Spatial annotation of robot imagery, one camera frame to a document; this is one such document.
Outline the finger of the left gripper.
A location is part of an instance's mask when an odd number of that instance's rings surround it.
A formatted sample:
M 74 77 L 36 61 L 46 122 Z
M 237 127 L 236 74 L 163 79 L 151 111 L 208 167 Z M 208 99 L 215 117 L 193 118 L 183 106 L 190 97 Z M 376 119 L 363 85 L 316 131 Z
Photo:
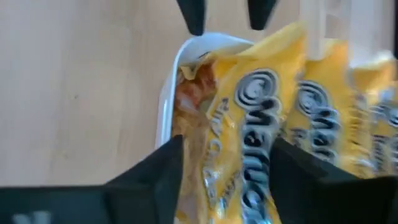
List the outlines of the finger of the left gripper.
M 205 0 L 177 0 L 189 33 L 201 36 L 205 30 Z
M 251 29 L 264 30 L 276 4 L 277 0 L 248 0 Z

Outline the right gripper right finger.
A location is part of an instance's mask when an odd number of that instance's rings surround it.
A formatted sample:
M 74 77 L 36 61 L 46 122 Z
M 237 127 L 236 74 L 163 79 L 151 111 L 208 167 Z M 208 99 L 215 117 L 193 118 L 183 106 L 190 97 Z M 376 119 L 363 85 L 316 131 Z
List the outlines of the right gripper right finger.
M 360 179 L 282 138 L 270 159 L 282 223 L 397 223 L 397 177 Z

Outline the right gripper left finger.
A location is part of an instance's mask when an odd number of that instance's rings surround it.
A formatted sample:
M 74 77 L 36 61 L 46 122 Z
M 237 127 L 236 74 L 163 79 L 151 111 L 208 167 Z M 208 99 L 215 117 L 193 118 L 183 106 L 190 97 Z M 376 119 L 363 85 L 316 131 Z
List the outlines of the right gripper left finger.
M 173 223 L 183 174 L 183 137 L 177 135 L 105 184 L 116 224 Z

